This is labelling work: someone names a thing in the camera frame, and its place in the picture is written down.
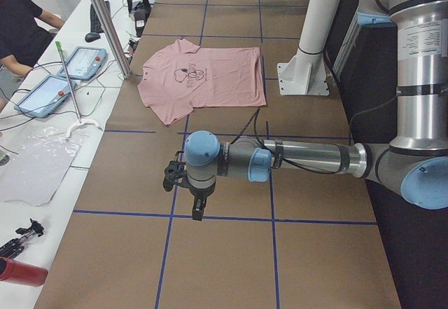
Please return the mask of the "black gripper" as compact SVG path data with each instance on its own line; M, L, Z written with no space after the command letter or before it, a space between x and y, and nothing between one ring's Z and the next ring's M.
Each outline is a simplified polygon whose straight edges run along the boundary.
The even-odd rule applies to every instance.
M192 219L195 221L201 221L203 218L204 209L207 205L209 189L190 187L189 190L194 197L192 206Z

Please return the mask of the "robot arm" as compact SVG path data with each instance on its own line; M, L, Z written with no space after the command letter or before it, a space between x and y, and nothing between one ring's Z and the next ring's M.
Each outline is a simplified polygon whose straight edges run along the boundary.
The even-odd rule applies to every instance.
M201 220L217 177L266 181L271 170L351 174L375 181L428 210L447 206L447 0L359 0L361 25L398 28L397 135L388 144L316 144L245 138L221 142L208 131L185 142L181 173L165 177L194 195Z

